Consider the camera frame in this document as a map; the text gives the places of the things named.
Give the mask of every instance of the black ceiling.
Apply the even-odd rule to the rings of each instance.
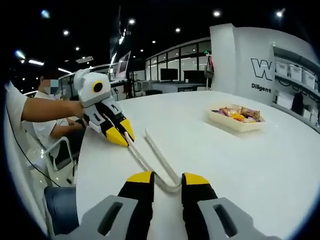
[[[114,35],[114,21],[119,13],[119,5],[112,2],[55,0],[47,1],[47,4],[29,1],[9,3],[6,9],[2,9],[1,16],[5,76],[24,91],[31,91],[37,86],[36,77],[40,76],[42,67],[27,62],[21,64],[14,54],[16,50],[21,50],[27,59],[50,63],[72,72],[89,66],[75,62],[81,57],[93,56],[90,66],[110,63],[110,38]],[[208,37],[210,26],[226,23],[236,27],[277,29],[308,41],[315,49],[319,47],[317,8],[308,4],[292,5],[285,1],[248,1],[244,4],[243,1],[212,0],[133,2],[121,5],[120,29],[128,29],[130,18],[135,19],[135,24],[130,26],[131,36],[126,36],[118,57],[132,50],[137,59],[145,59],[177,44]],[[275,12],[282,8],[286,10],[279,21]],[[49,19],[41,16],[44,9],[49,12]],[[213,17],[213,10],[220,10],[221,17]],[[177,27],[181,28],[180,33],[175,32]],[[63,30],[70,34],[64,36]]]

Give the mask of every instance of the white countertop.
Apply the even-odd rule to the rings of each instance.
[[[211,123],[205,109],[216,102],[260,110],[265,130],[236,133]],[[298,119],[215,91],[158,94],[119,104],[131,122],[136,146],[168,183],[170,178],[144,140],[145,128],[179,175],[190,172],[208,179],[218,197],[250,214],[254,226],[267,236],[290,237],[312,210],[320,187],[320,134]],[[77,170],[79,222],[86,211],[108,195],[118,195],[126,179],[142,171],[128,148],[87,128]],[[169,195],[155,185],[148,239],[187,239],[180,191]]]

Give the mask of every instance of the floor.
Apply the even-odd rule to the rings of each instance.
[[[32,136],[29,133],[26,133],[26,138],[29,142],[30,149],[26,153],[26,156],[31,162],[34,162],[36,159],[41,157],[43,160],[47,160],[46,155],[43,155],[43,149],[38,145],[38,143],[32,138]],[[70,187],[71,185],[66,181],[67,178],[72,179],[72,164],[67,165],[63,169],[61,169],[58,172],[49,171],[50,178],[55,181],[57,184],[59,184],[61,187]],[[36,169],[31,170],[31,173],[33,177],[40,182],[40,185],[45,188],[47,186],[45,177],[38,172]]]

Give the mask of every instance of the white shirt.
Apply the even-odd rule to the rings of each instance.
[[[42,93],[40,91],[38,91],[34,95],[34,98],[55,100],[54,95],[48,95],[48,94]],[[57,126],[69,126],[69,123],[66,118],[52,120],[52,121],[46,121],[46,122],[33,122],[33,128],[34,128],[36,137],[39,139],[39,141],[42,143],[42,145],[47,149],[58,140],[58,139],[50,136],[52,130],[54,129],[54,127],[56,125]],[[50,151],[52,157],[56,158],[58,156],[59,149],[60,149],[60,144],[58,144],[56,147],[54,147]]]
[[[25,208],[42,231],[47,233],[43,203],[44,192],[32,177],[24,155],[27,153],[24,149],[28,149],[28,146],[25,146],[28,141],[26,141],[26,133],[21,126],[21,117],[27,97],[21,94],[11,82],[5,88],[4,135],[8,168]]]

